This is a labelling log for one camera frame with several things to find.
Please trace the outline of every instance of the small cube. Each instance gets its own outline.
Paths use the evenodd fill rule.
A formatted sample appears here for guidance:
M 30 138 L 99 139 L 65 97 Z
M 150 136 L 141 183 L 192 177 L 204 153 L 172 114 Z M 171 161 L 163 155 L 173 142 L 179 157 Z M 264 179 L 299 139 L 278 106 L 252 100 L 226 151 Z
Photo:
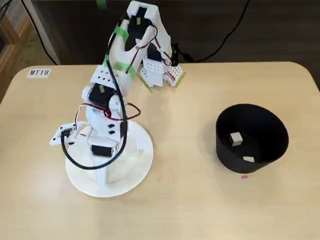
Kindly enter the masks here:
M 253 156 L 244 156 L 243 160 L 254 163 L 255 162 L 255 158 Z
M 243 139 L 240 132 L 233 132 L 230 134 L 230 143 L 232 147 L 241 145 Z

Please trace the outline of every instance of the black bowl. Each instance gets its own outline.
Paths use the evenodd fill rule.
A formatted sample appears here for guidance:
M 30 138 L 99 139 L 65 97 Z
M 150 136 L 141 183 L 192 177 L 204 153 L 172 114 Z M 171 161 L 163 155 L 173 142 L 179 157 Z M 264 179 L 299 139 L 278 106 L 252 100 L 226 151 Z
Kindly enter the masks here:
M 282 121 L 271 111 L 253 104 L 225 109 L 215 126 L 216 154 L 231 171 L 252 173 L 279 159 L 287 150 L 289 135 Z M 243 141 L 232 146 L 230 134 L 239 132 Z M 253 157 L 254 162 L 243 157 Z

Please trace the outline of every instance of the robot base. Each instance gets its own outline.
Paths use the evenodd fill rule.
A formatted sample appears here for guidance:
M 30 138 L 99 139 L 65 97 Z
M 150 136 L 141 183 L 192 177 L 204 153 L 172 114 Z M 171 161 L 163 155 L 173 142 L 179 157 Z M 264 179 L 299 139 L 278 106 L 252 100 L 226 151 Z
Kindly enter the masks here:
M 85 137 L 69 146 L 69 154 L 85 166 L 92 166 L 93 158 Z M 147 131 L 134 121 L 128 121 L 127 144 L 120 157 L 107 166 L 105 186 L 97 183 L 96 170 L 83 170 L 65 159 L 66 173 L 81 192 L 98 198 L 114 197 L 135 188 L 147 176 L 154 158 L 152 140 Z

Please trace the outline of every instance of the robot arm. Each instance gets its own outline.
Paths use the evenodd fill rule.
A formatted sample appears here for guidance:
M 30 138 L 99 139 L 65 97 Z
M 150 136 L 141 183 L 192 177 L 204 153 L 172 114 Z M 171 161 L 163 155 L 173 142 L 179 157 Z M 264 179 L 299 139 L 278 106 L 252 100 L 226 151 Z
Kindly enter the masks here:
M 127 104 L 127 96 L 132 86 L 134 75 L 131 73 L 138 71 L 142 61 L 141 77 L 150 87 L 162 86 L 163 81 L 175 86 L 183 73 L 179 65 L 171 66 L 171 38 L 161 22 L 158 7 L 132 1 L 127 14 L 130 19 L 123 19 L 116 27 L 117 34 L 108 54 L 108 63 L 111 64 L 124 104 Z M 125 51 L 128 35 L 135 38 L 136 45 Z M 59 138 L 65 143 L 77 142 L 80 138 L 83 141 L 85 138 L 92 162 L 95 166 L 99 166 L 105 165 L 103 163 L 117 155 L 127 129 L 122 121 L 121 101 L 110 69 L 105 64 L 99 65 L 90 83 L 93 86 L 86 86 L 82 92 L 85 103 L 81 106 L 88 106 L 85 115 L 89 126 L 85 127 L 85 134 L 81 132 L 78 134 L 80 127 L 76 129 L 77 122 L 66 124 L 59 127 L 50 144 L 59 144 L 56 141 Z M 98 185 L 105 186 L 106 167 L 101 169 L 91 167 L 91 169 L 96 169 Z

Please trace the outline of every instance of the beige table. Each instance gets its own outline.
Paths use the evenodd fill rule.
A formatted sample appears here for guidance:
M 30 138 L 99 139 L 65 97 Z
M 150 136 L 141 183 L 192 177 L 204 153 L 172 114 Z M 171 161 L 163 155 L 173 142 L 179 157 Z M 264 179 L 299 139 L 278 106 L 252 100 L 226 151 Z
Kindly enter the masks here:
M 320 93 L 295 63 L 184 64 L 180 86 L 150 93 L 136 79 L 129 100 L 154 142 L 146 179 L 122 196 L 78 191 L 61 147 L 95 70 L 50 66 L 48 79 L 13 79 L 0 105 L 1 240 L 319 240 Z M 286 125 L 289 148 L 242 179 L 215 153 L 215 123 L 252 103 Z

